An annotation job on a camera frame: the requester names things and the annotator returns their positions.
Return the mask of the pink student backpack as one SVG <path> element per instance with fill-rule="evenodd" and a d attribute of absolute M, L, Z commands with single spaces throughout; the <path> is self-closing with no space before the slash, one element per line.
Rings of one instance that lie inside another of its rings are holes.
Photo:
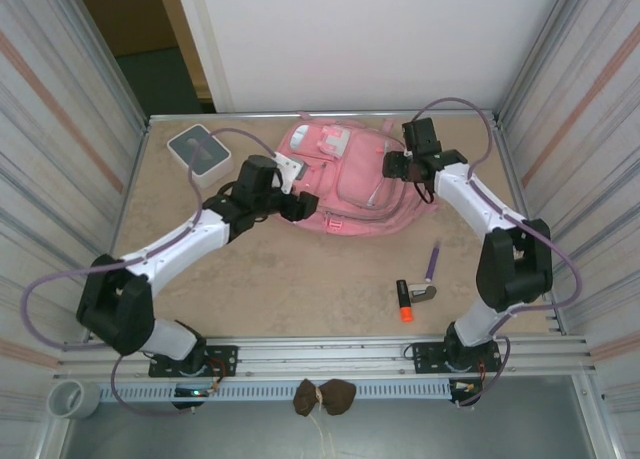
<path fill-rule="evenodd" d="M 318 198 L 315 213 L 299 227 L 342 236 L 388 235 L 437 210 L 437 203 L 425 203 L 409 183 L 382 174 L 384 156 L 404 149 L 392 135 L 393 120 L 372 128 L 344 118 L 300 117 L 277 148 L 301 165 L 294 191 Z"/>

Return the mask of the purple pen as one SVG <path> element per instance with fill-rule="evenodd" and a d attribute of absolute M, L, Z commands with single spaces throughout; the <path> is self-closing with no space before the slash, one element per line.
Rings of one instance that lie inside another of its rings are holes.
<path fill-rule="evenodd" d="M 435 269 L 436 269 L 436 265 L 437 265 L 437 261 L 439 258 L 439 253 L 440 253 L 440 249 L 441 249 L 441 241 L 438 240 L 435 242 L 430 258 L 429 258 L 429 263 L 428 263 L 428 267 L 425 273 L 425 281 L 426 282 L 431 282 L 433 280 L 434 277 L 434 273 L 435 273 Z"/>

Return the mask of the black orange highlighter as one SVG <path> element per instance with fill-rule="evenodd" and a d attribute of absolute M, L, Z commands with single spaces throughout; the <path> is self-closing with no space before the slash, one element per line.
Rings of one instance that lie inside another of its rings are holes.
<path fill-rule="evenodd" d="M 411 297 L 405 280 L 396 281 L 396 293 L 399 303 L 400 317 L 403 322 L 413 321 Z"/>

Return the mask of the white box with grey lid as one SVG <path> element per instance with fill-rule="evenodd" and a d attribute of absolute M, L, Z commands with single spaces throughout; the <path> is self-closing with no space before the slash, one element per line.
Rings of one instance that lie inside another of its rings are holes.
<path fill-rule="evenodd" d="M 231 151 L 202 124 L 175 135 L 167 148 L 180 165 L 192 169 L 193 181 L 201 189 L 211 187 L 235 168 Z"/>

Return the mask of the brown cloth pouch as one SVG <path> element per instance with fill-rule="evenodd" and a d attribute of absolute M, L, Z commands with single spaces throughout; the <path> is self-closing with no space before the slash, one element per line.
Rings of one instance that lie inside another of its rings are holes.
<path fill-rule="evenodd" d="M 330 416 L 338 416 L 351 408 L 356 393 L 356 386 L 344 380 L 331 379 L 316 385 L 304 379 L 295 391 L 293 407 L 303 417 L 309 416 L 315 406 L 324 409 Z"/>

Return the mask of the grey tape roll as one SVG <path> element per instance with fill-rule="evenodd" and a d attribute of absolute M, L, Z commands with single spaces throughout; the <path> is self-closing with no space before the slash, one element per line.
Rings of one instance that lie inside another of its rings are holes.
<path fill-rule="evenodd" d="M 93 382 L 67 379 L 56 384 L 48 394 L 48 412 L 60 419 L 85 419 L 100 403 L 100 387 Z"/>

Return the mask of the grey metal shelf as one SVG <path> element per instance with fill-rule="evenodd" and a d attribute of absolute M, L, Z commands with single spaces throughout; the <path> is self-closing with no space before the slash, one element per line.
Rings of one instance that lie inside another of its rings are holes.
<path fill-rule="evenodd" d="M 356 400 L 304 418 L 288 401 L 211 401 L 140 417 L 105 404 L 71 423 L 60 459 L 596 459 L 563 377 L 499 380 L 474 409 L 445 400 Z"/>

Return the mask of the aluminium frame bar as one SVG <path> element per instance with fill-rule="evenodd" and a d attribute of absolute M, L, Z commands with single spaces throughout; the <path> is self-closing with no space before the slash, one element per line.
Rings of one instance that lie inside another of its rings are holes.
<path fill-rule="evenodd" d="M 336 117 L 336 118 L 400 118 L 413 117 L 416 111 L 412 110 L 372 110 L 372 111 L 316 111 L 307 112 L 312 118 Z M 435 109 L 425 113 L 426 116 L 477 116 L 472 109 Z M 163 114 L 151 115 L 148 124 L 171 121 L 212 121 L 212 120 L 241 120 L 241 119 L 284 119 L 301 118 L 299 112 L 248 112 L 248 113 L 216 113 L 216 114 Z"/>

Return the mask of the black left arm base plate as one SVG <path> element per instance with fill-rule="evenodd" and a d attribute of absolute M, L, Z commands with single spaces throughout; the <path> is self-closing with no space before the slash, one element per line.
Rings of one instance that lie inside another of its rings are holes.
<path fill-rule="evenodd" d="M 238 364 L 239 348 L 233 345 L 198 347 L 184 360 L 163 355 L 150 359 L 151 378 L 233 377 Z"/>

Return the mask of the aluminium mounting rail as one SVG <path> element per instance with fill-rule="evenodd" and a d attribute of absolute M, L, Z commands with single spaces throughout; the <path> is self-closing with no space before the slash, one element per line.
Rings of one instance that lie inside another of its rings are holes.
<path fill-rule="evenodd" d="M 406 347 L 438 342 L 436 335 L 351 337 L 211 338 L 211 345 L 238 347 L 236 380 L 360 379 L 410 376 L 414 366 Z M 503 375 L 593 374 L 595 364 L 580 336 L 515 334 Z"/>

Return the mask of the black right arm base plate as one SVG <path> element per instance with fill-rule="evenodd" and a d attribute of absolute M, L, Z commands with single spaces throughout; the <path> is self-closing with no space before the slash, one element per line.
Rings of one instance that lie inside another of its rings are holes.
<path fill-rule="evenodd" d="M 413 343 L 411 352 L 417 374 L 497 372 L 502 365 L 502 355 L 495 342 L 457 349 L 444 342 Z"/>

